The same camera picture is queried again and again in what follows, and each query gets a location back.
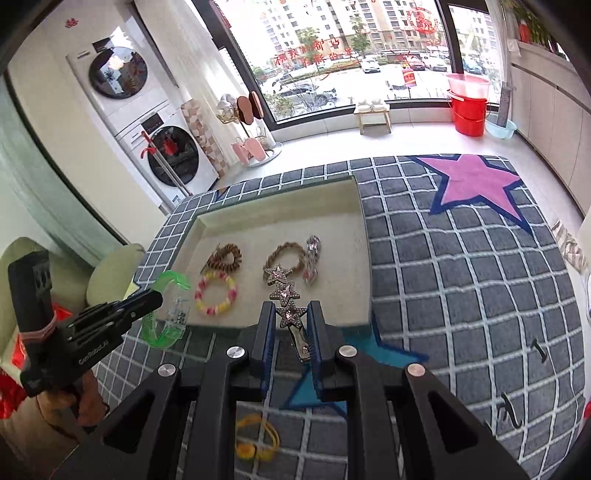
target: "brown coil hair tie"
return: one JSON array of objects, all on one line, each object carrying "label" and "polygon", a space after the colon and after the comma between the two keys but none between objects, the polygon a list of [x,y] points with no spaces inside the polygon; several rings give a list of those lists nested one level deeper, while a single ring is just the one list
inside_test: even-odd
[{"label": "brown coil hair tie", "polygon": [[[234,260],[232,263],[228,263],[224,259],[232,254]],[[240,268],[242,262],[242,254],[240,249],[235,244],[226,244],[223,247],[216,248],[216,251],[212,253],[211,257],[207,259],[207,266],[212,270],[220,270],[225,273],[235,272]]]},{"label": "brown coil hair tie", "polygon": [[282,245],[279,245],[275,251],[269,255],[269,258],[267,258],[267,261],[265,263],[265,265],[263,266],[263,278],[265,280],[267,280],[268,275],[265,272],[266,268],[271,268],[272,265],[274,265],[276,262],[275,260],[277,260],[277,257],[279,257],[279,255],[281,255],[281,252],[283,252],[283,250],[286,250],[288,248],[292,248],[294,249],[299,257],[298,263],[295,267],[293,267],[291,270],[293,273],[298,273],[300,271],[303,270],[304,268],[304,259],[306,257],[306,251],[304,250],[304,247],[302,247],[299,243],[297,242],[285,242]]}]

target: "pink and yellow bracelet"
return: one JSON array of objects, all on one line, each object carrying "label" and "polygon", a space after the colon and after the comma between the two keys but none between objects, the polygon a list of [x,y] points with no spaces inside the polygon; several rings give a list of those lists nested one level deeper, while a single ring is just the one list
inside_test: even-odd
[{"label": "pink and yellow bracelet", "polygon": [[[214,305],[213,307],[208,307],[203,303],[203,292],[209,285],[209,282],[214,279],[220,279],[226,282],[228,286],[228,295],[226,296],[226,300],[223,302]],[[224,273],[224,272],[207,272],[204,276],[201,277],[199,283],[197,284],[197,290],[195,291],[195,304],[200,312],[204,313],[205,315],[220,315],[226,312],[236,300],[236,295],[238,295],[238,291],[236,289],[236,282],[234,282],[233,278]]]}]

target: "green chair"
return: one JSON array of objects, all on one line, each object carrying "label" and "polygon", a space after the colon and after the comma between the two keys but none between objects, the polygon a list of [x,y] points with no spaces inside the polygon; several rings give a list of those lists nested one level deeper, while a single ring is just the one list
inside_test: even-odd
[{"label": "green chair", "polygon": [[[0,368],[19,381],[20,371],[12,362],[18,328],[8,284],[8,266],[27,253],[44,248],[20,237],[0,257]],[[122,300],[145,254],[138,244],[125,245],[111,253],[95,269],[83,267],[62,255],[49,253],[51,299],[72,313],[103,302]]]}]

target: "red bucket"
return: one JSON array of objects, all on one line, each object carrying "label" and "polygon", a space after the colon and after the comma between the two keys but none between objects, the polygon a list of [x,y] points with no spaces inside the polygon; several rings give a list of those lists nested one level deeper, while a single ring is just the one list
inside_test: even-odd
[{"label": "red bucket", "polygon": [[470,137],[484,135],[487,100],[464,97],[451,90],[448,90],[447,94],[452,98],[453,123],[456,130]]}]

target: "washing machine door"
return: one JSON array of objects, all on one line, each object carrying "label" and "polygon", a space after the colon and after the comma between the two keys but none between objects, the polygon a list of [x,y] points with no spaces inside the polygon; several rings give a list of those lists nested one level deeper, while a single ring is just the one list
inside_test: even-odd
[{"label": "washing machine door", "polygon": [[92,61],[88,77],[95,91],[121,100],[134,96],[142,89],[148,79],[148,66],[135,50],[110,47]]},{"label": "washing machine door", "polygon": [[[187,131],[175,126],[164,127],[156,131],[151,138],[185,185],[195,178],[199,168],[199,152],[195,140]],[[170,187],[176,187],[150,153],[148,153],[148,164],[159,181]]]}]

